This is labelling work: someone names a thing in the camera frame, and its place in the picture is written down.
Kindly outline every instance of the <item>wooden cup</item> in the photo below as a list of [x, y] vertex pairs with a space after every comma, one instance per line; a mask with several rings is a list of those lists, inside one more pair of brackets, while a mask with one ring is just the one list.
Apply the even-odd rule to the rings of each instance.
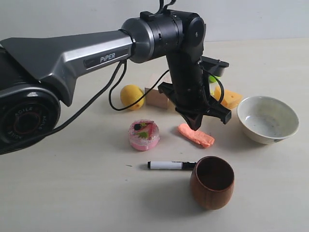
[[197, 162], [192, 171], [190, 189], [195, 201], [203, 208], [220, 209], [232, 197], [234, 171], [219, 157], [204, 157]]

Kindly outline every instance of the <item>toy lemon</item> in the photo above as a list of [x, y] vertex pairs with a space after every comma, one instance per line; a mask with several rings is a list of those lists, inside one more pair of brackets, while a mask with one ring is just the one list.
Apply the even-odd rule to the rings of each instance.
[[[122, 88], [120, 91], [120, 100], [122, 104], [126, 107], [128, 105], [136, 102], [141, 96], [143, 96], [143, 91], [136, 85], [127, 85]], [[131, 106], [130, 110], [138, 110], [144, 105], [144, 98], [141, 99], [138, 103]]]

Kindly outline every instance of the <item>table surface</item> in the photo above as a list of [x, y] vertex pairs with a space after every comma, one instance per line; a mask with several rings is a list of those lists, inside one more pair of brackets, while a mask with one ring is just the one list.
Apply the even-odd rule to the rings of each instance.
[[[224, 87], [244, 97], [267, 95], [286, 102], [300, 119], [298, 133], [273, 145], [243, 135], [235, 109], [224, 125], [204, 117], [201, 130], [215, 139], [201, 149], [178, 135], [184, 122], [168, 110], [144, 106], [114, 111], [103, 94], [65, 130], [28, 149], [0, 156], [1, 232], [307, 232], [309, 230], [309, 39], [205, 43], [204, 55], [230, 63]], [[78, 79], [73, 105], [59, 123], [82, 107], [109, 80], [115, 65]], [[141, 88], [167, 69], [164, 58], [128, 63], [112, 96]], [[161, 141], [138, 152], [127, 139], [136, 119], [154, 120]], [[150, 160], [198, 161], [219, 156], [235, 171], [227, 206], [203, 211], [189, 191], [188, 171], [148, 171]]]

